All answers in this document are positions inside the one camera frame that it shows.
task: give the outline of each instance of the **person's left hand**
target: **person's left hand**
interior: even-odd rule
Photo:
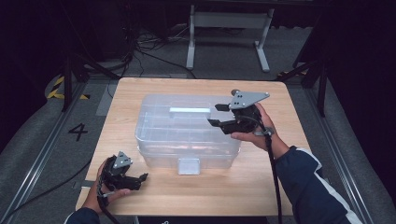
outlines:
[[[95,182],[93,183],[90,192],[88,193],[87,199],[85,200],[84,204],[81,207],[87,207],[87,208],[91,208],[93,211],[95,211],[97,214],[101,214],[102,213],[102,209],[99,206],[99,202],[97,200],[97,194],[96,194],[96,190],[97,190],[97,185],[99,182],[99,176],[102,173],[103,167],[105,166],[106,161],[104,161],[102,163],[102,165],[99,167],[98,169],[98,173],[97,173],[97,177]],[[108,193],[110,192],[110,190],[106,187],[106,185],[102,185],[102,192],[103,193]],[[108,202],[112,203],[114,201],[116,201],[118,198],[121,198],[125,195],[128,195],[131,193],[130,189],[116,189],[115,193],[110,194],[107,198],[108,198]]]

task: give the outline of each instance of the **sleeve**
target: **sleeve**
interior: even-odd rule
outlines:
[[[99,215],[91,208],[80,208],[72,213],[64,224],[99,224]]]
[[[291,147],[276,160],[276,173],[297,223],[361,223],[347,202],[321,176],[321,163],[308,150]]]

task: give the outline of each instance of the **hand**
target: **hand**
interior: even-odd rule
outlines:
[[[265,109],[262,107],[262,105],[259,103],[256,103],[255,105],[257,106],[257,108],[260,111],[260,114],[262,115],[262,123],[264,124],[264,127],[268,127],[273,130],[273,133],[271,135],[272,150],[274,153],[274,158],[277,159],[281,157],[283,154],[285,154],[289,150],[289,147],[282,141],[282,139],[280,139],[279,135],[277,134],[274,123],[272,122],[268,114],[265,112]],[[255,135],[254,133],[232,133],[231,138],[238,139],[241,141],[251,142],[256,147],[262,148],[265,151],[268,150],[267,146],[265,145],[264,136],[258,136]]]
[[[106,161],[104,161],[102,163],[102,165],[99,167],[98,169],[98,174],[96,177],[95,182],[93,183],[90,192],[88,192],[88,196],[87,199],[85,200],[84,204],[82,205],[82,207],[87,207],[87,208],[91,208],[93,211],[95,211],[97,214],[101,214],[102,213],[102,209],[99,206],[99,203],[97,201],[96,198],[96,190],[97,190],[97,185],[99,182],[99,176],[102,173],[103,167],[105,166]],[[102,185],[102,192],[103,193],[108,193],[110,192],[110,190],[106,187],[106,185]],[[108,198],[108,202],[112,203],[115,200],[117,200],[118,198],[121,198],[125,195],[128,195],[131,193],[130,189],[116,189],[114,194],[109,195]]]

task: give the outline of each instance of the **wooden table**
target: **wooden table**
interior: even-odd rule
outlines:
[[[231,95],[240,91],[268,91],[261,104],[288,145],[309,148],[286,86],[281,82],[131,78],[120,80],[99,138],[87,180],[94,180],[98,167],[113,154],[124,151],[134,164],[126,173],[149,173],[139,191],[112,203],[114,215],[137,216],[277,216],[276,194],[268,154],[243,142],[230,169],[204,169],[200,175],[178,175],[177,170],[147,167],[137,151],[134,129],[142,99],[149,93]],[[82,189],[76,208],[89,189]],[[281,190],[282,210],[292,215]]]

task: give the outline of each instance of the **gray carpet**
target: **gray carpet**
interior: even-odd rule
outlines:
[[[310,29],[271,29],[264,45],[271,72],[264,74],[256,51],[252,47],[256,37],[260,36],[258,31],[245,30],[240,35],[228,35],[218,30],[203,30],[196,36],[195,64],[192,72],[197,78],[207,79],[273,80],[279,72],[292,69],[291,65],[309,33]],[[184,66],[187,46],[188,42],[182,39],[148,53]],[[125,77],[192,78],[192,74],[182,67],[158,61],[138,52],[135,56]],[[294,77],[287,84],[308,142],[314,154],[323,163],[325,177],[350,203],[343,179],[337,173],[330,155],[329,145],[318,122],[313,119],[316,111],[310,107],[305,90],[298,85],[299,80],[299,77]],[[49,83],[46,94],[53,82],[54,80]],[[77,101],[29,198],[73,175],[92,157],[111,103],[110,95],[114,94],[116,85],[117,81],[109,81],[103,75],[92,75],[83,92],[91,98]],[[35,157],[44,146],[53,125],[61,116],[62,106],[63,100],[49,99],[47,104],[21,127],[0,155],[0,215],[6,212]],[[326,120],[342,150],[348,168],[356,179],[373,223],[396,223],[392,201],[362,153],[332,88],[327,90],[325,110]],[[88,133],[84,133],[77,141],[78,135],[68,131],[80,123],[85,124],[84,130]],[[86,172],[87,169],[59,189],[23,207],[13,219],[14,223],[63,223],[74,211],[79,195],[78,186]],[[132,223],[131,217],[118,218],[121,223]],[[101,217],[101,220],[103,223],[110,223],[106,217]],[[276,223],[275,217],[268,217],[268,220],[269,223]],[[284,223],[294,221],[292,217],[285,217]]]

